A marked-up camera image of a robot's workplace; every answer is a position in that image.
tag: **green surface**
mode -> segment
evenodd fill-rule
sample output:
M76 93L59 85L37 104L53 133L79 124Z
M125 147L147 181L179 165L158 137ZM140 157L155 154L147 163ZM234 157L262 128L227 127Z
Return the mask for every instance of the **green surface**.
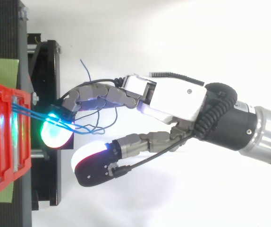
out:
M19 60L0 59L0 84L16 88ZM12 202L14 183L10 183L0 192L0 202Z
M0 59L0 84L16 88L19 60Z
M12 202L14 182L11 182L3 191L0 192L0 202Z

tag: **black ribbed connector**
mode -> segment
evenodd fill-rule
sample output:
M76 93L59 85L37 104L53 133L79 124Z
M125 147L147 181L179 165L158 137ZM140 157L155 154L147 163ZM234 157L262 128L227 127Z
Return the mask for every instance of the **black ribbed connector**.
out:
M183 76L180 74L176 74L176 73L172 73L172 72L151 72L150 73L151 77L171 77L171 78L177 78L177 79L182 79L185 80L187 82L193 83L193 84L197 84L199 86L203 86L204 82L187 77L187 76Z

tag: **white wall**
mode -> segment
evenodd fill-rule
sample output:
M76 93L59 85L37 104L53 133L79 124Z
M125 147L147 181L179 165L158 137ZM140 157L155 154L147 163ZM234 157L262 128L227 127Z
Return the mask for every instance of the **white wall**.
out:
M82 58L93 79L172 71L226 83L239 100L271 109L270 0L24 3L30 9L28 31L62 46L62 94L88 80ZM101 125L114 117L114 110L102 111ZM75 148L159 130L169 127L120 108L117 124L104 136L76 135ZM237 152L189 141L175 153L92 188L77 183L70 167L73 153L62 151L62 202L57 207L40 203L34 227L271 227L271 165Z

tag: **red container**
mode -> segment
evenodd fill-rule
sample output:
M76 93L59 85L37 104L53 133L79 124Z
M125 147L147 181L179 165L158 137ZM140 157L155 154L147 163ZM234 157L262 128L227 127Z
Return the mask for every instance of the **red container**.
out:
M30 109L29 93L0 85L0 191L31 167L30 118L12 112L13 100Z

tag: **black frame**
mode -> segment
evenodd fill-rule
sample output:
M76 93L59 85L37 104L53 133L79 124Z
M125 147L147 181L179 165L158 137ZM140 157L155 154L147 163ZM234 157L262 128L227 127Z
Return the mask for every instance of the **black frame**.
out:
M29 74L39 101L34 110L47 113L60 97L59 45L54 40L39 42L28 54ZM40 137L42 122L32 119L32 149L41 150L42 158L32 158L32 210L39 209L39 201L61 202L61 151L46 147Z

